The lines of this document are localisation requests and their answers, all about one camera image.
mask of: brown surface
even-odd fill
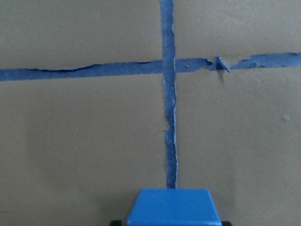
[[[161,74],[0,82],[0,96],[0,226],[105,226],[166,187]]]
[[[177,58],[301,52],[299,0],[175,0]]]
[[[2,0],[0,68],[162,58],[157,0]]]
[[[178,74],[179,187],[233,225],[300,225],[301,68]]]

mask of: small blue block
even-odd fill
[[[205,189],[144,189],[127,226],[222,226]]]

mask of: torn tape edge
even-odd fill
[[[125,62],[71,69],[2,69],[0,81],[102,77],[162,73],[162,61]]]
[[[301,67],[301,53],[277,53],[252,55],[248,59],[228,66],[230,70],[249,68]],[[176,59],[175,68],[178,73],[195,72],[202,68],[210,71],[217,70],[217,60],[207,58]],[[91,65],[69,69],[0,69],[0,81],[18,81],[35,79],[60,79],[118,76],[134,74],[163,73],[162,60],[150,62],[125,62],[103,65]]]
[[[236,69],[300,66],[301,53],[275,53],[252,55],[248,59],[240,60],[238,63],[232,66],[228,66],[220,56],[217,56],[214,62],[208,60],[207,58],[190,58],[176,60],[176,71],[179,73],[195,72],[202,68],[210,71],[226,70],[231,73],[231,70]]]
[[[176,146],[176,69],[174,35],[174,1],[161,0],[163,77],[165,88],[166,120],[165,131],[167,153],[167,188],[177,188],[178,157]]]

